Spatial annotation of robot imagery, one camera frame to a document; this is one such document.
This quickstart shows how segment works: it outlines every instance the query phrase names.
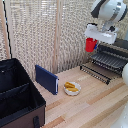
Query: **small plate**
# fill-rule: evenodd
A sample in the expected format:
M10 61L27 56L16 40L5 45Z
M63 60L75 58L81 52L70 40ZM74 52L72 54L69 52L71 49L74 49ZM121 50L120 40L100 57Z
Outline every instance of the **small plate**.
M80 90L81 90L81 86L80 86L79 84L75 83L75 82L69 82L69 83L74 84L74 85L75 85L75 88L77 88L78 91L76 91L76 92L68 91L68 90L65 88L65 86L64 86L65 92L66 92L68 95L70 95L70 96L78 95L78 93L79 93Z

